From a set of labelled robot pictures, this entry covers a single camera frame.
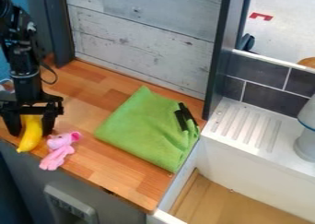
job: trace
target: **white wall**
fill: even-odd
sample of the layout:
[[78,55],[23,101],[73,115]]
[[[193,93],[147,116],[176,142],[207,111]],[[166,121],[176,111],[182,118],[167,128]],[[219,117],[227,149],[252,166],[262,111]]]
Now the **white wall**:
[[67,0],[76,56],[203,99],[221,0]]

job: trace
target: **gray tile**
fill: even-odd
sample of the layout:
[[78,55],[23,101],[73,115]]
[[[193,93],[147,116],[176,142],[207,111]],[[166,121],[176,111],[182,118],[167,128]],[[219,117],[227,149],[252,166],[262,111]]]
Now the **gray tile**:
[[223,95],[233,100],[240,101],[241,92],[243,90],[244,84],[245,82],[243,80],[227,77],[226,84],[223,90]]
[[273,88],[247,83],[243,102],[297,117],[308,99]]
[[311,97],[315,93],[315,74],[292,69],[286,90]]
[[274,88],[282,88],[286,81],[288,68],[261,60],[232,54],[227,74]]

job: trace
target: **green cloth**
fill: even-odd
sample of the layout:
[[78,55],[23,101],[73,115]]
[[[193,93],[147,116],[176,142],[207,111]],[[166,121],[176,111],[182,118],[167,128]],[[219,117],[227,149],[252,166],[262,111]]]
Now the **green cloth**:
[[175,111],[179,103],[141,87],[94,132],[94,136],[159,167],[176,172],[200,130],[192,119],[182,131]]

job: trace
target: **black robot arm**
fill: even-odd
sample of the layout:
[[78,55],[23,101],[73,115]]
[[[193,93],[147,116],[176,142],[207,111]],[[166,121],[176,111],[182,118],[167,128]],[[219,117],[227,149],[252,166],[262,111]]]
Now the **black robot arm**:
[[[30,15],[23,8],[14,6],[11,0],[0,0],[0,42],[15,87],[13,94],[0,91],[0,115],[8,131],[18,136],[20,114],[38,114],[43,115],[43,134],[50,134],[55,118],[64,113],[63,98],[42,90],[41,47],[36,26]],[[36,106],[37,103],[47,104],[42,107]]]

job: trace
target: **pink plush pig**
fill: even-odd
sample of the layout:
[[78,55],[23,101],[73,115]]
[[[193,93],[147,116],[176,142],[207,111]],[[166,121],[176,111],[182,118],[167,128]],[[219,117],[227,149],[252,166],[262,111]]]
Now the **pink plush pig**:
[[71,144],[78,141],[81,136],[79,132],[48,136],[47,145],[50,154],[41,160],[40,168],[55,171],[59,166],[63,165],[65,156],[75,153],[75,149]]

